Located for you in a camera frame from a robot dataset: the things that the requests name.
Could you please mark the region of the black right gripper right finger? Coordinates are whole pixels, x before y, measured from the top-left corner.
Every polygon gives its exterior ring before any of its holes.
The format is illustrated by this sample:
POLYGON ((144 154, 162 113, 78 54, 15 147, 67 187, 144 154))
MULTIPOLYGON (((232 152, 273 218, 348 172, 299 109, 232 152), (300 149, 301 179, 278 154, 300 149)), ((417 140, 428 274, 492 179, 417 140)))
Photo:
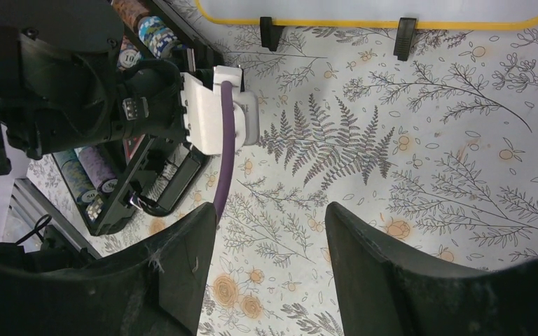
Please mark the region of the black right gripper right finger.
POLYGON ((538 258, 496 272, 457 265, 337 202, 325 223, 346 335, 538 335, 538 258))

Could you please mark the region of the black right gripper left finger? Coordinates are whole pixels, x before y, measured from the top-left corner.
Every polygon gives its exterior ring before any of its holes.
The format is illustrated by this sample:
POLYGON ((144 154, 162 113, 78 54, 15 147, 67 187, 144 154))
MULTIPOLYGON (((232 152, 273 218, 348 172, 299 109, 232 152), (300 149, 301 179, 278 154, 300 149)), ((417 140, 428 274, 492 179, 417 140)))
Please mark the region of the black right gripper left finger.
POLYGON ((103 258, 42 225, 38 251, 0 243, 0 335, 195 335, 216 236, 210 203, 103 258))

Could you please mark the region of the yellow framed whiteboard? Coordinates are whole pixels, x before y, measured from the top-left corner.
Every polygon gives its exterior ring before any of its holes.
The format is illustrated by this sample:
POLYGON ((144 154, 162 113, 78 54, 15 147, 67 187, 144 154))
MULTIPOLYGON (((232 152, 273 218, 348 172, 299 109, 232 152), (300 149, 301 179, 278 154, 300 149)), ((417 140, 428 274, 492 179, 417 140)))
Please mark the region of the yellow framed whiteboard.
POLYGON ((322 27, 397 27, 415 18, 418 29, 519 30, 538 25, 538 0, 199 0, 210 22, 256 25, 271 17, 275 25, 322 27))

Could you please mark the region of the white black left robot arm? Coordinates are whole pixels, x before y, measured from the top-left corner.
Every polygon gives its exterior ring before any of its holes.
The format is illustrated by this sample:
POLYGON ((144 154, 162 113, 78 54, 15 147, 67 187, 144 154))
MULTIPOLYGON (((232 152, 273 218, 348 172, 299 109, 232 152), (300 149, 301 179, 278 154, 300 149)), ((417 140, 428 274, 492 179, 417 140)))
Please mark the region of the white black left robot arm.
POLYGON ((28 158, 147 134, 179 136, 178 67, 117 60, 125 25, 107 1, 0 1, 0 176, 28 158))

